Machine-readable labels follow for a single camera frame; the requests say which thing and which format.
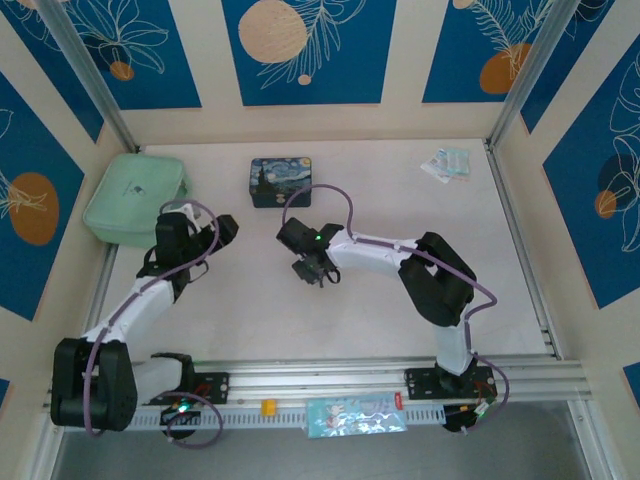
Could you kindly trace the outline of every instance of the cable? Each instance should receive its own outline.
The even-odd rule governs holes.
[[[160,396],[190,398],[197,402],[201,402],[205,406],[209,407],[211,410],[213,410],[213,413],[215,413],[216,417],[218,417],[218,425],[220,425],[220,428],[218,429],[218,432],[215,434],[213,438],[203,443],[184,443],[184,442],[176,442],[175,439],[171,436],[171,427],[180,418],[180,415],[176,415],[167,424],[167,438],[169,438],[169,441],[171,441],[174,445],[180,448],[186,448],[188,450],[202,450],[203,448],[210,447],[211,445],[213,445],[218,441],[218,439],[220,438],[220,435],[222,435],[223,421],[222,421],[222,415],[220,414],[220,411],[215,407],[215,405],[213,405],[213,403],[211,403],[209,400],[207,400],[204,397],[200,397],[199,395],[196,395],[194,393],[187,393],[187,392],[164,392],[164,393],[161,393]]]
[[[180,265],[179,267],[172,268],[171,270],[169,270],[169,271],[163,273],[162,275],[154,278],[153,280],[149,281],[148,283],[145,283],[140,288],[139,292],[132,293],[124,301],[124,303],[122,305],[120,305],[120,307],[115,311],[115,313],[109,319],[109,323],[107,324],[107,327],[103,328],[100,331],[100,333],[98,334],[98,337],[95,339],[95,341],[93,343],[93,347],[91,348],[91,353],[89,354],[89,359],[87,361],[87,368],[86,368],[86,370],[84,372],[84,384],[83,384],[83,389],[82,389],[82,410],[83,410],[82,413],[83,413],[83,418],[84,418],[84,428],[85,428],[86,432],[92,437],[99,437],[100,435],[102,435],[104,433],[104,430],[101,430],[101,431],[99,431],[97,433],[93,431],[93,426],[91,425],[91,407],[90,407],[90,404],[91,404],[91,377],[93,375],[93,369],[95,367],[96,358],[98,356],[98,350],[100,349],[100,345],[102,344],[102,340],[104,340],[104,337],[107,335],[109,330],[111,330],[111,328],[115,325],[115,323],[118,321],[120,316],[122,316],[122,314],[127,310],[127,308],[129,308],[129,306],[136,300],[136,298],[138,298],[142,293],[146,292],[148,289],[150,289],[151,287],[156,285],[158,282],[161,282],[165,278],[170,277],[171,275],[174,275],[174,274],[176,274],[178,272],[181,272],[182,270],[186,270],[188,268],[191,268],[194,265],[196,265],[196,264],[202,262],[203,260],[205,260],[207,258],[207,256],[209,256],[211,254],[211,252],[213,252],[213,249],[215,248],[216,244],[218,243],[218,240],[220,239],[220,225],[218,224],[218,219],[216,218],[215,214],[208,207],[206,207],[205,205],[201,204],[200,202],[197,202],[196,200],[188,200],[188,199],[171,200],[171,201],[163,204],[160,207],[160,213],[162,214],[164,209],[166,207],[168,207],[169,205],[187,205],[187,204],[195,206],[195,207],[198,207],[201,210],[204,210],[211,217],[211,223],[213,224],[213,227],[215,229],[214,236],[213,236],[213,242],[211,243],[211,245],[209,245],[209,248],[207,248],[207,250],[202,255],[200,255],[198,258],[196,258],[195,260],[187,262],[184,265]],[[197,401],[202,402],[205,405],[210,403],[210,402],[208,402],[208,400],[206,400],[206,399],[204,399],[202,397],[198,397],[197,395],[193,395],[190,398],[193,398],[193,397],[197,397],[196,398]]]
[[[302,187],[301,189],[299,189],[296,192],[294,192],[293,195],[291,195],[289,197],[289,199],[287,200],[287,202],[284,204],[284,209],[282,211],[282,225],[283,226],[287,222],[287,211],[289,210],[289,207],[291,206],[291,203],[293,202],[293,200],[298,195],[301,195],[302,193],[307,192],[307,191],[309,191],[309,190],[311,190],[313,188],[328,188],[330,190],[334,190],[334,191],[340,193],[347,200],[347,203],[349,204],[349,214],[347,215],[347,224],[345,225],[345,229],[347,231],[347,235],[349,236],[349,238],[351,240],[353,240],[354,242],[363,243],[363,244],[367,244],[367,245],[373,245],[373,246],[377,246],[377,247],[390,248],[392,250],[395,250],[396,248],[398,248],[400,251],[403,251],[403,252],[406,252],[406,253],[411,253],[413,255],[418,255],[418,256],[428,260],[429,262],[434,263],[435,265],[437,265],[438,267],[442,268],[443,270],[446,270],[447,272],[451,273],[452,275],[455,275],[460,280],[468,283],[474,289],[477,289],[480,292],[482,292],[489,299],[488,302],[483,303],[481,305],[478,305],[477,307],[474,307],[474,308],[470,309],[465,314],[465,316],[464,316],[465,342],[466,342],[467,350],[468,350],[468,352],[471,354],[471,356],[473,358],[475,358],[478,362],[482,362],[485,365],[487,365],[490,368],[492,368],[493,370],[495,370],[496,372],[498,372],[498,374],[504,380],[504,395],[502,397],[502,401],[500,402],[500,405],[498,406],[498,408],[496,408],[494,413],[489,418],[494,417],[497,413],[499,413],[501,410],[503,410],[504,407],[507,405],[507,402],[509,400],[509,391],[510,391],[509,379],[507,378],[507,375],[502,371],[502,369],[498,368],[496,365],[491,363],[486,358],[478,355],[476,353],[476,351],[473,350],[473,348],[471,347],[471,327],[469,325],[469,320],[473,315],[475,315],[476,313],[478,313],[478,312],[480,312],[482,310],[485,310],[487,308],[491,308],[491,307],[497,305],[498,298],[493,293],[491,293],[487,288],[482,286],[480,283],[478,283],[474,279],[468,277],[467,275],[465,275],[461,271],[453,268],[451,265],[443,262],[439,258],[436,258],[433,255],[429,255],[427,252],[423,252],[421,250],[417,250],[417,249],[411,248],[411,247],[405,247],[404,245],[397,246],[397,245],[395,245],[393,243],[384,242],[382,240],[372,240],[372,239],[368,239],[368,238],[359,238],[359,237],[354,236],[353,230],[351,229],[351,223],[353,221],[353,211],[354,211],[353,201],[351,200],[351,197],[349,196],[349,194],[347,192],[345,192],[341,188],[336,187],[334,185],[329,185],[329,184],[326,184],[326,183],[316,183],[314,185],[307,185],[306,187]],[[478,425],[474,425],[473,427],[467,428],[466,430],[467,431],[475,430],[477,427],[478,427]]]

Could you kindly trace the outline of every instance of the metal frame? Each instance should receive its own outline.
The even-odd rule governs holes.
[[[551,6],[549,16],[540,28],[540,32],[527,55],[527,60],[513,82],[500,115],[487,138],[487,143],[491,147],[498,146],[513,120],[520,113],[580,1],[557,0]]]
[[[51,32],[51,36],[60,47],[60,51],[69,62],[102,118],[113,129],[126,150],[137,152],[139,148],[120,114],[118,104],[60,2],[56,0],[33,1],[40,18]]]
[[[51,31],[74,72],[82,82],[93,102],[106,122],[113,128],[124,147],[132,152],[139,151],[118,106],[109,92],[104,79],[97,70],[80,37],[75,32],[70,19],[56,0],[34,0],[40,16]],[[543,71],[547,60],[555,48],[562,32],[573,15],[580,0],[558,0],[553,5],[547,21],[542,26],[528,59],[516,78],[508,94],[503,109],[491,134],[485,141],[487,158],[496,189],[503,205],[507,222],[513,237],[520,266],[523,270],[536,315],[543,336],[548,335],[550,347],[547,355],[517,355],[490,357],[501,366],[512,382],[512,401],[566,400],[574,419],[583,453],[593,478],[622,478],[617,458],[608,443],[608,435],[598,410],[591,400],[591,392],[579,361],[565,360],[566,350],[561,345],[554,327],[542,290],[521,234],[517,214],[511,203],[511,195],[501,171],[501,161],[496,147],[506,135],[509,126],[519,114],[531,89]],[[94,327],[100,314],[113,269],[117,247],[109,245],[104,257],[102,271],[97,282],[85,328]],[[361,393],[403,391],[405,392],[404,370],[408,367],[433,366],[433,358],[395,359],[349,359],[294,362],[202,362],[197,370],[223,370],[231,373],[228,405],[222,407],[223,414],[257,414],[264,398],[277,398],[279,407],[285,412],[299,412],[304,399],[313,396],[353,395]],[[406,399],[407,408],[421,411],[433,404],[428,401],[411,402]],[[144,418],[157,415],[157,407],[139,409],[138,420],[132,430],[159,429]],[[25,480],[48,480],[54,467],[64,429],[54,427],[43,411],[41,436],[34,449],[31,468],[25,472]],[[244,420],[238,421],[237,428]],[[203,422],[203,429],[217,428],[214,422]]]

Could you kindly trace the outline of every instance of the orange circle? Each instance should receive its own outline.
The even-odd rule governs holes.
[[[616,213],[616,196],[613,192],[604,190],[598,194],[596,197],[596,213],[605,220],[613,217],[613,214]]]
[[[39,173],[23,173],[11,183],[9,196],[14,200],[9,216],[16,234],[31,245],[49,243],[60,215],[58,194],[49,179]]]
[[[480,88],[485,93],[494,95],[509,92],[530,49],[530,43],[519,43],[508,51],[496,53],[482,67]]]
[[[134,75],[134,71],[133,68],[131,68],[131,65],[119,60],[111,64],[111,66],[109,67],[109,71],[111,72],[111,75],[122,82],[128,82],[133,78]]]

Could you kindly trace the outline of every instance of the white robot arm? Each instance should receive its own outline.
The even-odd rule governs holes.
[[[93,426],[124,430],[137,405],[148,403],[162,392],[178,388],[192,391],[195,372],[188,355],[160,353],[134,367],[128,346],[144,338],[192,281],[189,269],[177,267],[198,261],[211,249],[213,254],[235,238],[238,225],[230,215],[217,217],[217,224],[219,239],[212,247],[215,233],[211,226],[198,225],[190,204],[158,217],[157,244],[145,255],[144,266],[126,299],[82,338],[65,338],[58,344],[51,394],[53,423],[85,424],[83,373],[96,343],[99,344],[95,362],[98,369],[92,374],[89,398]],[[154,260],[151,260],[152,254],[155,254]],[[200,264],[208,269],[204,260],[197,265]]]
[[[299,256],[293,264],[298,276],[323,286],[340,281],[341,268],[362,268],[401,280],[418,312],[434,325],[437,364],[454,376],[463,375],[473,357],[466,343],[461,314],[473,299],[473,287],[449,272],[434,267],[410,250],[428,251],[475,280],[473,271],[439,235],[427,232],[418,240],[390,240],[352,233],[327,224],[319,232],[290,218],[278,240]]]

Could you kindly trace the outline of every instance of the white floor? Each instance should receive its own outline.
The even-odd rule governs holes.
[[[443,145],[471,150],[469,182],[445,185],[420,169]],[[157,351],[198,360],[436,354],[432,327],[399,281],[355,270],[324,289],[298,279],[291,269],[296,257],[275,239],[281,210],[255,209],[248,192],[251,159],[269,156],[311,157],[315,183],[352,196],[355,231],[398,239],[441,234],[498,296],[497,307],[473,320],[479,352],[546,351],[480,140],[152,146],[146,153],[182,159],[194,198],[216,214],[232,214],[240,231],[211,257],[209,274],[187,288],[143,344],[132,346],[135,360]],[[339,194],[314,190],[311,207],[291,213],[319,229],[344,224],[347,208]],[[143,254],[119,249],[103,313],[129,290]],[[474,304],[484,301],[476,292]]]

